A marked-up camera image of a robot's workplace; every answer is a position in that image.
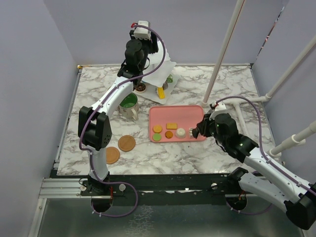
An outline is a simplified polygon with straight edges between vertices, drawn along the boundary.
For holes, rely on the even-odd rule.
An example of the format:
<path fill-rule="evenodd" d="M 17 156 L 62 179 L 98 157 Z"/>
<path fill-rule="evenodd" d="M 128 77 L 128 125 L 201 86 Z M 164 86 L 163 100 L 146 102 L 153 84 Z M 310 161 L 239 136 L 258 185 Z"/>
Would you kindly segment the sprinkled white cake slice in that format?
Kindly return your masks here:
<path fill-rule="evenodd" d="M 193 138 L 193 128 L 189 128 L 189 137 Z"/>

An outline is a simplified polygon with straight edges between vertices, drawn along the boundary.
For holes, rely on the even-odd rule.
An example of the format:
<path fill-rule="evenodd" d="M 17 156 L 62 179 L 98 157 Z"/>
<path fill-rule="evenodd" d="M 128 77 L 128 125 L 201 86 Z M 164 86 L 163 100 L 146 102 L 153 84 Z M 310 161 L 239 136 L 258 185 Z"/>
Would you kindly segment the white round cake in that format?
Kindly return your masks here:
<path fill-rule="evenodd" d="M 184 139 L 186 137 L 186 130 L 183 128 L 178 128 L 175 132 L 175 136 L 179 139 Z"/>

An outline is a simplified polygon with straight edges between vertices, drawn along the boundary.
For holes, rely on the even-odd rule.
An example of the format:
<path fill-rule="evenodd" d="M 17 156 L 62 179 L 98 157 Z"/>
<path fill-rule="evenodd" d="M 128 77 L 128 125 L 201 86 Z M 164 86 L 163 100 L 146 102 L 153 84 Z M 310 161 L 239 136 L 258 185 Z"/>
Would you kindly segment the square yellow biscuit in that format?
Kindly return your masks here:
<path fill-rule="evenodd" d="M 168 122 L 166 124 L 166 129 L 168 130 L 176 130 L 177 128 L 178 128 L 178 125 L 175 122 Z"/>

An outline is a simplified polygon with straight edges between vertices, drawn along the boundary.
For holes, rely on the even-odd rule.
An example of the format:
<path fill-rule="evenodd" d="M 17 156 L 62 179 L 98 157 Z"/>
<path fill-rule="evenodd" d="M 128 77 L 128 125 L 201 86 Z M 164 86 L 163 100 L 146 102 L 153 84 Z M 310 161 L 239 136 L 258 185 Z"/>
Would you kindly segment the chocolate sprinkled donut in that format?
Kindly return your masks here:
<path fill-rule="evenodd" d="M 146 90 L 146 85 L 144 83 L 139 83 L 137 86 L 135 86 L 135 91 L 137 93 L 143 93 Z"/>

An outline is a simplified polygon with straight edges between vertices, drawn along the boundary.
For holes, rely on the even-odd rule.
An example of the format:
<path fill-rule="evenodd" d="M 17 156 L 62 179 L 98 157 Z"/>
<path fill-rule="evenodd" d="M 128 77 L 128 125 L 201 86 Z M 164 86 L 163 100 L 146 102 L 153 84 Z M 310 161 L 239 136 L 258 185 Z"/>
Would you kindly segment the green cake piece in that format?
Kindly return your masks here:
<path fill-rule="evenodd" d="M 173 76 L 172 75 L 168 76 L 167 79 L 166 79 L 166 82 L 167 83 L 173 83 Z"/>

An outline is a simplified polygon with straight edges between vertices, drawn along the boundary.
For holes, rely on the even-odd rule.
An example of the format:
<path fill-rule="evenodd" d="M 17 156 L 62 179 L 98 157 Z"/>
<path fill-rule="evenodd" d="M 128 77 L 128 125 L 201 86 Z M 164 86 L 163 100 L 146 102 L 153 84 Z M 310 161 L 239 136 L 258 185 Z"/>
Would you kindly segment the white three-tier cake stand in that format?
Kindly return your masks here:
<path fill-rule="evenodd" d="M 160 41 L 158 41 L 158 53 L 149 54 L 148 58 L 150 59 L 150 61 L 146 62 L 146 67 L 149 67 L 143 71 L 143 74 L 146 74 L 155 69 L 161 62 L 162 56 L 162 44 Z M 134 93 L 138 96 L 152 100 L 154 102 L 165 104 L 169 96 L 171 95 L 171 92 L 173 91 L 175 85 L 177 84 L 179 78 L 173 73 L 173 69 L 175 66 L 176 62 L 170 60 L 169 54 L 166 51 L 163 64 L 154 73 L 143 77 L 142 83 L 146 85 L 146 90 L 143 93 L 137 93 L 136 91 L 134 91 Z M 168 89 L 164 90 L 165 98 L 159 99 L 157 94 L 157 87 L 163 87 L 163 84 L 166 82 L 167 77 L 170 75 L 173 76 L 173 83 L 168 83 Z"/>

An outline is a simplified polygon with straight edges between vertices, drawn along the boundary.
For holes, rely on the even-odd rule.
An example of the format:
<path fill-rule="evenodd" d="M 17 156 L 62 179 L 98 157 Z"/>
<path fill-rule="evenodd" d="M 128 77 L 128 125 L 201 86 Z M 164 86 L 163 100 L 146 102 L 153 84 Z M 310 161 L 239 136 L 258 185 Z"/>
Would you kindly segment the dark strawberry cake slice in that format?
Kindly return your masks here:
<path fill-rule="evenodd" d="M 167 83 L 167 82 L 165 82 L 165 83 L 163 84 L 163 89 L 164 89 L 164 90 L 168 89 L 168 83 Z"/>

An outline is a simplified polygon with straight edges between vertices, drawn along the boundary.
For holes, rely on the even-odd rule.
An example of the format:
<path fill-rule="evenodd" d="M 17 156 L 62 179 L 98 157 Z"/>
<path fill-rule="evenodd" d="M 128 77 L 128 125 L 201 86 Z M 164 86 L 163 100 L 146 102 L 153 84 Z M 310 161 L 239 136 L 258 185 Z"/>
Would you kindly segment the orange round cookie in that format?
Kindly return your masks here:
<path fill-rule="evenodd" d="M 162 132 L 162 126 L 157 124 L 153 126 L 153 132 L 154 133 L 161 133 Z"/>

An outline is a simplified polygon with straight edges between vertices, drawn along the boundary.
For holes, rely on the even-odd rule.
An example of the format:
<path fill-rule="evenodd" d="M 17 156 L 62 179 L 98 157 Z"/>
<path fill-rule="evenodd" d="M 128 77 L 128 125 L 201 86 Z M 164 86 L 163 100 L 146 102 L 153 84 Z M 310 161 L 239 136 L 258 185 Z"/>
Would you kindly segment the yellow layered cake slice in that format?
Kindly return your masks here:
<path fill-rule="evenodd" d="M 159 99 L 164 99 L 165 98 L 165 92 L 163 87 L 157 87 L 157 94 Z"/>

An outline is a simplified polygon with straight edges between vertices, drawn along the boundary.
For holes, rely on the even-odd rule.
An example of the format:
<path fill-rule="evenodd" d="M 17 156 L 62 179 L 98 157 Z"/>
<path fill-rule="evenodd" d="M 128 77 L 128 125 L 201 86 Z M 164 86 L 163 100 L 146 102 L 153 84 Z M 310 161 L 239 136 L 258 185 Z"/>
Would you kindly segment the green macaron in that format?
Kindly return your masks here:
<path fill-rule="evenodd" d="M 155 142 L 160 141 L 160 140 L 161 140 L 161 134 L 159 134 L 159 133 L 154 133 L 154 134 L 152 135 L 152 139 L 153 139 Z"/>

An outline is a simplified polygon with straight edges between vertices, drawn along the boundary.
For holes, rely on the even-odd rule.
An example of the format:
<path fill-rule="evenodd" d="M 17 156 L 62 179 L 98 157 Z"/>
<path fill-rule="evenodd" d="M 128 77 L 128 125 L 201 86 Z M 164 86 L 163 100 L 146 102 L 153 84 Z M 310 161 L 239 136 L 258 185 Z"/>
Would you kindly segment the green-inside ceramic mug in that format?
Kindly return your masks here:
<path fill-rule="evenodd" d="M 139 104 L 138 97 L 134 93 L 130 93 L 120 103 L 119 112 L 127 119 L 138 120 Z"/>

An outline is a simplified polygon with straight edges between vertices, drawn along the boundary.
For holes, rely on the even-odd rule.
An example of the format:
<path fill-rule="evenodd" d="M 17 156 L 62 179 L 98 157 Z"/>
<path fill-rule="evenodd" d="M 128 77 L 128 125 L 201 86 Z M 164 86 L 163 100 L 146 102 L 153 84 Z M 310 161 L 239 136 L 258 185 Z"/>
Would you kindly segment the wooden coaster upper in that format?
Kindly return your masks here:
<path fill-rule="evenodd" d="M 118 140 L 118 147 L 124 152 L 129 152 L 134 149 L 136 141 L 130 135 L 124 135 Z"/>

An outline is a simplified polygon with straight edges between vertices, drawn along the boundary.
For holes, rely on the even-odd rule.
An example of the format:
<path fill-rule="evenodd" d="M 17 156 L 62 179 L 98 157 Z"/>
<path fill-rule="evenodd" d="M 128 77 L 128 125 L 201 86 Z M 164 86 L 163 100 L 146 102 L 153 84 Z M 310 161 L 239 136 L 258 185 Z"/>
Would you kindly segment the wooden coaster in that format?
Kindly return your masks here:
<path fill-rule="evenodd" d="M 107 164 L 114 164 L 120 158 L 120 152 L 116 147 L 106 148 L 106 162 Z"/>
<path fill-rule="evenodd" d="M 129 152 L 134 149 L 136 141 L 130 135 L 124 135 L 118 140 L 118 147 L 124 152 Z"/>

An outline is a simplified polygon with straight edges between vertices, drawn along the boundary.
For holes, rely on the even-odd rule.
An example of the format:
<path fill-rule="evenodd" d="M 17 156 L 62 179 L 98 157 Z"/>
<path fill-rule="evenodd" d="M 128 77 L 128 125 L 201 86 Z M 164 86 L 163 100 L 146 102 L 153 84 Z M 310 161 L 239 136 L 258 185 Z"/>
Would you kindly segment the wooden coaster lower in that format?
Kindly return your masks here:
<path fill-rule="evenodd" d="M 114 164 L 120 158 L 120 152 L 116 147 L 106 148 L 106 162 L 107 164 Z"/>

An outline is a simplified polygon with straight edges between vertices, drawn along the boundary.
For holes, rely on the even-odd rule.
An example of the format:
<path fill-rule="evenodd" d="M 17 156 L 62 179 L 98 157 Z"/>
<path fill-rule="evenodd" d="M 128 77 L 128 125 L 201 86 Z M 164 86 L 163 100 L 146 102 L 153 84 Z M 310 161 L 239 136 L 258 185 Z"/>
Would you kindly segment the aluminium mounting rail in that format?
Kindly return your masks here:
<path fill-rule="evenodd" d="M 263 177 L 251 173 L 241 178 L 227 174 L 196 175 L 112 175 L 107 184 L 92 178 L 47 178 L 40 188 L 40 198 L 81 198 L 108 197 L 110 190 L 115 194 L 127 193 L 136 189 L 139 193 L 189 193 L 206 191 L 213 195 L 238 195 L 247 192 L 271 193 L 288 199 L 301 194 L 297 184 L 281 181 L 273 184 Z"/>

